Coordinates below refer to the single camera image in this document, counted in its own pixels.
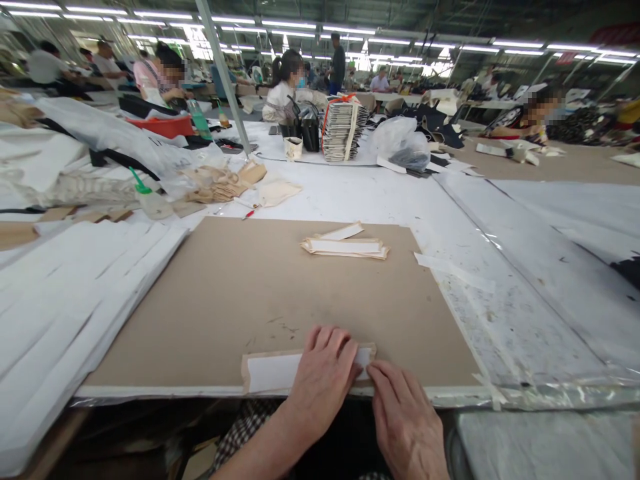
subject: cardboard board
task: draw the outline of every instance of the cardboard board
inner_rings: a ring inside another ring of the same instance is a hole
[[[310,255],[300,241],[346,224],[206,217],[84,386],[241,387],[244,354],[304,346],[336,324],[426,387],[478,386],[480,370],[408,228],[364,225],[386,261]]]

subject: red plastic container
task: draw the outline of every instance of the red plastic container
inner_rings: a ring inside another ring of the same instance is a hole
[[[151,120],[133,120],[125,119],[129,123],[134,124],[138,128],[146,129],[162,135],[166,138],[176,138],[178,135],[193,135],[193,127],[191,126],[191,116],[181,117],[178,119],[151,119]]]

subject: ceiling light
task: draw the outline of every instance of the ceiling light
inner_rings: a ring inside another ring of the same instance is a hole
[[[137,25],[160,25],[161,27],[165,26],[164,22],[160,20],[138,20],[138,19],[116,19],[120,23],[135,23]]]
[[[71,20],[88,20],[88,21],[103,21],[102,17],[96,17],[94,15],[64,15],[64,18]]]
[[[254,32],[254,33],[266,33],[267,32],[265,29],[251,28],[251,27],[228,27],[228,26],[224,26],[224,27],[220,27],[220,28],[222,28],[222,30],[224,30],[224,31],[242,31],[242,32]]]
[[[492,49],[488,47],[476,47],[474,45],[463,45],[462,50],[481,51],[486,53],[498,53],[500,51],[499,49]]]
[[[298,22],[281,22],[276,20],[262,20],[263,25],[273,25],[274,27],[290,27],[290,28],[304,28],[304,29],[315,29],[315,24],[313,23],[298,23]]]
[[[315,37],[314,33],[288,32],[288,31],[282,31],[282,30],[271,30],[271,33],[275,35],[288,35],[290,37],[308,37],[308,38]]]
[[[67,7],[69,11],[77,11],[84,13],[104,13],[106,15],[126,15],[127,12],[122,9],[100,9],[90,7]]]
[[[331,36],[326,34],[326,33],[323,33],[322,35],[320,35],[320,38],[329,40],[329,39],[331,39]],[[364,40],[364,38],[362,38],[362,37],[352,37],[350,35],[344,35],[344,36],[340,36],[340,40],[362,41],[362,40]]]
[[[547,45],[549,50],[567,50],[567,51],[591,51],[596,47],[590,47],[588,45],[566,45],[564,43],[552,43]]]
[[[334,25],[323,25],[323,31],[337,31],[344,33],[359,33],[360,35],[375,35],[375,30],[350,29],[346,27],[336,27]]]
[[[393,43],[395,45],[408,45],[411,42],[409,40],[394,40],[394,39],[381,39],[381,38],[370,38],[369,43]]]
[[[532,43],[532,42],[520,42],[520,41],[511,41],[511,40],[496,40],[493,42],[494,45],[499,45],[502,47],[520,47],[520,48],[542,48],[544,43]]]
[[[44,18],[60,18],[57,13],[47,12],[22,12],[22,11],[10,11],[14,17],[44,17]]]
[[[255,20],[254,19],[243,19],[243,18],[238,18],[238,17],[216,17],[213,16],[211,17],[211,20],[213,20],[214,22],[218,22],[218,23],[248,23],[250,25],[255,25]]]
[[[32,8],[34,10],[62,10],[58,5],[47,5],[44,3],[22,3],[22,2],[4,2],[0,1],[0,5],[3,7],[12,8]]]
[[[534,55],[536,57],[539,57],[540,55],[545,54],[542,51],[536,51],[536,50],[505,50],[505,53],[507,53],[508,55]]]
[[[618,57],[635,57],[635,53],[631,52],[622,52],[616,50],[593,50],[594,53],[599,53],[600,55],[616,55]]]
[[[175,18],[191,20],[193,16],[190,13],[170,13],[170,12],[144,12],[134,11],[138,17],[152,17],[152,18]]]

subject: forearm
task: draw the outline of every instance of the forearm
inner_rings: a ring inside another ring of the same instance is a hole
[[[260,430],[210,480],[276,480],[311,446],[302,438],[284,402]]]

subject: man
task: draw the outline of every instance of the man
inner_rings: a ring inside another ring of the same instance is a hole
[[[116,65],[110,44],[102,40],[98,42],[98,53],[93,56],[93,62],[102,73],[102,76],[107,79],[111,88],[114,90],[127,89],[128,73],[120,70],[120,67]]]
[[[332,68],[329,70],[329,94],[337,95],[342,90],[342,82],[345,80],[346,58],[345,50],[340,45],[340,34],[333,32],[331,34],[331,42],[333,44],[333,59],[331,60]]]
[[[55,88],[62,97],[91,100],[78,85],[80,78],[70,72],[69,66],[60,60],[60,50],[50,41],[40,42],[40,48],[31,52],[27,66],[29,77],[38,86]]]

